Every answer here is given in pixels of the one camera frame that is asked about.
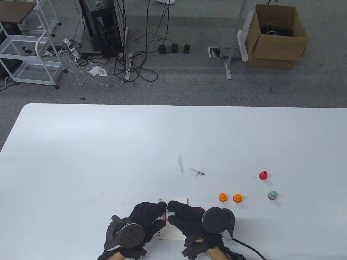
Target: sneaker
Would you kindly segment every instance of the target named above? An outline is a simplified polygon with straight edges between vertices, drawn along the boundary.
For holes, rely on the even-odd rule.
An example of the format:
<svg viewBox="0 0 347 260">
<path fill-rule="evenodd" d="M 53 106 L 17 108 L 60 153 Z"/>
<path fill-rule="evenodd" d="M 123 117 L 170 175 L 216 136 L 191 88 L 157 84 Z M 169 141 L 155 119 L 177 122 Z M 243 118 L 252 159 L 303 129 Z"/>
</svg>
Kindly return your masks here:
<svg viewBox="0 0 347 260">
<path fill-rule="evenodd" d="M 173 5 L 175 3 L 175 0 L 155 0 L 158 3 L 163 3 L 165 5 Z"/>
</svg>

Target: cardboard box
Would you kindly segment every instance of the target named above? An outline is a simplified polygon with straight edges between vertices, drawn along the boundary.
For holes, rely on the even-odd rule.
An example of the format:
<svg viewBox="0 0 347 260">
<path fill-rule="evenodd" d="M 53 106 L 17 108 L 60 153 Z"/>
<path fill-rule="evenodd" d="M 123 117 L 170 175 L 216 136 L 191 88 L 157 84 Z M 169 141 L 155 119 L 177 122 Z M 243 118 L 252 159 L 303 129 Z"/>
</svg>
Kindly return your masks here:
<svg viewBox="0 0 347 260">
<path fill-rule="evenodd" d="M 293 36 L 261 34 L 260 28 L 266 24 L 289 27 Z M 290 70 L 304 54 L 307 43 L 308 36 L 296 7 L 256 5 L 246 40 L 251 67 Z"/>
</svg>

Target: white cart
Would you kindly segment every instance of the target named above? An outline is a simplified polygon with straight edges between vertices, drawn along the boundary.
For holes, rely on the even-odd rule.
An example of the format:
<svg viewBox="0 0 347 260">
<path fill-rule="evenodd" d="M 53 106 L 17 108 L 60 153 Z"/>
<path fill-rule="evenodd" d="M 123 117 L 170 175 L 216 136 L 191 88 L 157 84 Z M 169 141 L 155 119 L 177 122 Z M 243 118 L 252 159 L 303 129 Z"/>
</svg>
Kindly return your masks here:
<svg viewBox="0 0 347 260">
<path fill-rule="evenodd" d="M 14 82 L 54 85 L 58 89 L 56 80 L 62 71 L 67 72 L 67 70 L 64 69 L 40 15 L 37 17 L 43 28 L 41 36 L 8 35 L 0 23 L 0 33 L 4 32 L 7 37 L 0 45 L 0 63 Z M 50 46 L 54 50 L 56 61 L 42 59 Z M 22 64 L 12 74 L 2 59 L 22 60 Z"/>
<path fill-rule="evenodd" d="M 53 33 L 53 29 L 56 25 L 61 26 L 61 22 L 59 22 L 56 12 L 52 6 L 51 0 L 32 0 L 31 2 L 36 1 L 36 6 L 30 12 L 30 14 L 23 20 L 21 24 L 18 25 L 19 29 L 24 35 L 41 35 L 44 32 L 42 24 L 39 20 L 39 15 L 42 16 L 43 21 L 45 22 L 45 28 L 47 28 L 48 33 L 55 37 L 56 35 Z M 44 5 L 48 3 L 50 6 L 52 16 L 47 16 L 43 12 Z"/>
</svg>

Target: notepad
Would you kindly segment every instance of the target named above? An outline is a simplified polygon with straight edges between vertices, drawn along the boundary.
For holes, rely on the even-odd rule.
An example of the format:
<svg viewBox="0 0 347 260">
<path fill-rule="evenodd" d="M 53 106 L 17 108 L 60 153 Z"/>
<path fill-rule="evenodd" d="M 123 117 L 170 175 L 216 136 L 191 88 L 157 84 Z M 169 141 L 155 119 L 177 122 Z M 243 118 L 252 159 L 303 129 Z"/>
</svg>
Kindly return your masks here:
<svg viewBox="0 0 347 260">
<path fill-rule="evenodd" d="M 159 197 L 158 202 L 164 201 L 169 203 L 169 201 L 178 201 L 184 204 L 188 204 L 188 198 L 175 198 L 175 197 Z M 174 225 L 171 225 L 168 221 L 166 226 L 162 228 L 156 236 L 160 240 L 185 240 L 186 236 L 182 234 L 181 230 L 176 228 Z"/>
</svg>

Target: computer tower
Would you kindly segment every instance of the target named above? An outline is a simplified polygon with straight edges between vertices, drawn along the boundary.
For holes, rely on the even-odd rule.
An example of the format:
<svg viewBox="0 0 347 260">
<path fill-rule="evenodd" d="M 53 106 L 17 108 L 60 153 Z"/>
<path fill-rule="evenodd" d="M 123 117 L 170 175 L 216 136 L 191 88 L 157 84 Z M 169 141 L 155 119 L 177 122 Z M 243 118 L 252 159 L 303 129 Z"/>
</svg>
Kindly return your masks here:
<svg viewBox="0 0 347 260">
<path fill-rule="evenodd" d="M 93 56 L 100 52 L 104 58 L 123 52 L 124 21 L 122 0 L 79 0 L 85 22 L 80 53 Z"/>
</svg>

